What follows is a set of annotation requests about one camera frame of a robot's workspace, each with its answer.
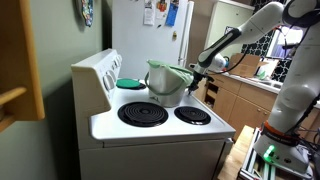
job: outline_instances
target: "stove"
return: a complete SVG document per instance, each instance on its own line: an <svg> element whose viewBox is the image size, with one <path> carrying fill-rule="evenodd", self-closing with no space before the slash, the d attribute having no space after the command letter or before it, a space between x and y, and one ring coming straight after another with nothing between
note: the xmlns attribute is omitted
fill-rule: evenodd
<svg viewBox="0 0 320 180"><path fill-rule="evenodd" d="M120 67L112 49L72 65L81 179L214 179L234 129L187 91L164 108L117 88Z"/></svg>
<svg viewBox="0 0 320 180"><path fill-rule="evenodd" d="M123 105L118 110L120 119L132 126L154 127L168 119L167 111L156 104L147 102L132 102Z"/></svg>

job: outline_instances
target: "appliance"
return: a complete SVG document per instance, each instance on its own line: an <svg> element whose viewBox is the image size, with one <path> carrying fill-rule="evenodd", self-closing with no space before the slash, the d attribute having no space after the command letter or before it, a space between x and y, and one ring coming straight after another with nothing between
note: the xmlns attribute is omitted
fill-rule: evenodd
<svg viewBox="0 0 320 180"><path fill-rule="evenodd" d="M112 48L123 58L121 78L143 79L149 70L146 62L151 59L185 66L194 2L179 0L175 24L171 27L165 23L170 1L165 0L164 12L155 8L153 26L144 25L145 0L112 2Z"/></svg>
<svg viewBox="0 0 320 180"><path fill-rule="evenodd" d="M71 66L82 180L215 178L235 130L188 92L164 108L117 88L122 62L108 49Z"/></svg>

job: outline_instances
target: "white refrigerator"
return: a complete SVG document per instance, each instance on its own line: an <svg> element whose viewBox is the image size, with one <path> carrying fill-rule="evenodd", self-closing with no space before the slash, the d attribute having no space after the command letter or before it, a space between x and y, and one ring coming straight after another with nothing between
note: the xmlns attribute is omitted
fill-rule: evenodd
<svg viewBox="0 0 320 180"><path fill-rule="evenodd" d="M172 1L113 1L112 48L122 56L120 78L143 79L149 70L147 60L151 59L185 66L194 2L179 0L175 23L168 26ZM155 13L146 8L147 2L153 3Z"/></svg>

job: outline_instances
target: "wooden cabinet door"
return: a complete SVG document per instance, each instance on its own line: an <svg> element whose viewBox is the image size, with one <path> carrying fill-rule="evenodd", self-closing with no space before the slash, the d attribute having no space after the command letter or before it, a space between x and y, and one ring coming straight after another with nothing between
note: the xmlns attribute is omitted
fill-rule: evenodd
<svg viewBox="0 0 320 180"><path fill-rule="evenodd" d="M213 111L228 122L237 96L225 89L219 88L213 106Z"/></svg>
<svg viewBox="0 0 320 180"><path fill-rule="evenodd" d="M198 84L199 89L197 89L194 93L194 96L203 103L204 103L204 99L208 89L208 86L206 85L206 83L207 83L206 79L202 79Z"/></svg>
<svg viewBox="0 0 320 180"><path fill-rule="evenodd" d="M260 127L261 123L268 119L269 114L269 111L238 97L228 122L236 129L234 139L238 138L244 125Z"/></svg>

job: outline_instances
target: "kitchen drawer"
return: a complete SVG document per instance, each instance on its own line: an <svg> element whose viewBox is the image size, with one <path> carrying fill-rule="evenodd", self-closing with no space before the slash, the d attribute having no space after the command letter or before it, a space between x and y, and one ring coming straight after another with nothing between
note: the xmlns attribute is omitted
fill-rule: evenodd
<svg viewBox="0 0 320 180"><path fill-rule="evenodd" d="M234 94L238 94L241 86L240 81L231 79L223 75L212 75L211 77L214 79L214 82L212 84L224 88L225 90L228 90Z"/></svg>
<svg viewBox="0 0 320 180"><path fill-rule="evenodd" d="M268 111L271 111L277 94L246 83L242 83L239 90L239 96L265 108Z"/></svg>

